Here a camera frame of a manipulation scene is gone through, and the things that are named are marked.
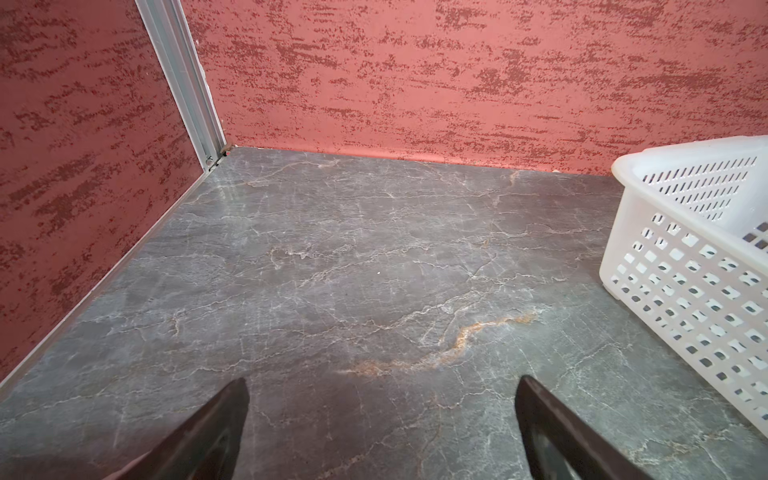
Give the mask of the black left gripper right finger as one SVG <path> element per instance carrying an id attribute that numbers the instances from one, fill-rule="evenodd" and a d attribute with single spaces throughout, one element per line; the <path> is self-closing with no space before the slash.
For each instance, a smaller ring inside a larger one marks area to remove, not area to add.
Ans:
<path id="1" fill-rule="evenodd" d="M 534 479 L 649 477 L 531 375 L 517 385 L 515 414 Z"/>

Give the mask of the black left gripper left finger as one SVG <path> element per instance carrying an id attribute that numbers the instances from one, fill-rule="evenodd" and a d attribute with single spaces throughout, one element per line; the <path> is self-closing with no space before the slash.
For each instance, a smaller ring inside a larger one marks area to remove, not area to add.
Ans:
<path id="1" fill-rule="evenodd" d="M 116 473 L 118 479 L 231 479 L 250 395 L 246 381 L 224 386 L 170 435 Z"/>

